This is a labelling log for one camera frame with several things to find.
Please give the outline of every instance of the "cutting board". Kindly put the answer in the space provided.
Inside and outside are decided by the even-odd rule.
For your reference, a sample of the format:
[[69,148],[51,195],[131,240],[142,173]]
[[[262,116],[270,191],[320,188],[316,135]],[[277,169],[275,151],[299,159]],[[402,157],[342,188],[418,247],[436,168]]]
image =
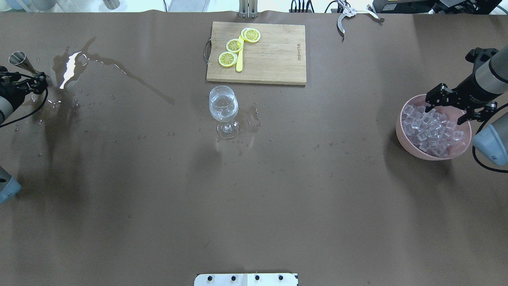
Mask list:
[[[243,71],[221,66],[218,57],[226,51],[226,43],[246,27],[258,29],[261,39],[244,43]],[[307,84],[304,25],[213,22],[211,44],[208,81]]]

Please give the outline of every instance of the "metal tongs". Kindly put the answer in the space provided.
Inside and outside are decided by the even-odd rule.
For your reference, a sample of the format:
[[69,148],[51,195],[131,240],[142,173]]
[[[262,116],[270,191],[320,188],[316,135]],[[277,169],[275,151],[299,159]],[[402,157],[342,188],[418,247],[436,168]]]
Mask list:
[[369,14],[372,17],[372,19],[376,22],[383,23],[385,21],[384,18],[380,18],[372,11],[356,10],[355,8],[348,7],[348,5],[346,5],[344,0],[335,0],[335,1],[339,4],[339,7],[342,8],[342,14],[340,14],[339,19],[337,20],[337,28],[340,31],[340,35],[342,36],[343,41],[344,41],[345,30],[344,30],[344,27],[342,26],[342,19],[344,19],[345,17],[352,18],[352,17],[356,16],[356,14],[358,12],[364,12],[364,13]]

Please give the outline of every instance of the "glass stem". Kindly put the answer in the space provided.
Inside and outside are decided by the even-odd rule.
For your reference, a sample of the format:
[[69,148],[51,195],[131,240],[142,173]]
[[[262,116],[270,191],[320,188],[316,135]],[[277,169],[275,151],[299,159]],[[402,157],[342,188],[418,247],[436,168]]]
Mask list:
[[223,123],[222,130],[224,133],[231,133],[233,132],[233,126],[231,126],[231,122]]

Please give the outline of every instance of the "brown table surface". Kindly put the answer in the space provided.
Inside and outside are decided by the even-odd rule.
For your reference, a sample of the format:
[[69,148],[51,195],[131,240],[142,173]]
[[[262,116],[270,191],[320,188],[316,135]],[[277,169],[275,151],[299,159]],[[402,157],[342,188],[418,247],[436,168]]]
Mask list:
[[[0,16],[2,64],[19,70],[7,58],[24,51],[62,102],[0,130],[0,164],[23,186],[0,205],[0,284],[256,271],[301,285],[507,284],[508,177],[470,150],[417,159],[394,122],[410,97],[463,80],[470,49],[504,47],[508,17],[358,15],[341,42],[337,15],[262,13],[252,21],[306,26],[307,86],[229,84],[242,133],[219,142],[202,53],[212,21],[237,13]],[[79,51],[91,62],[59,91]]]

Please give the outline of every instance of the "cutting board handle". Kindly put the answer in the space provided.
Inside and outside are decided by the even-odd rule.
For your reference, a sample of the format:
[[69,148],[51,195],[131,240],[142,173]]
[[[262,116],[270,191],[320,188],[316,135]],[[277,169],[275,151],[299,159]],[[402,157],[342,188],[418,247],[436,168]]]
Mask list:
[[[208,47],[208,43],[210,43],[210,52],[208,53],[208,56],[206,56],[206,47]],[[203,58],[205,59],[207,65],[211,52],[212,52],[212,37],[210,37],[210,39],[208,39],[208,41],[205,43],[205,50],[203,51]]]

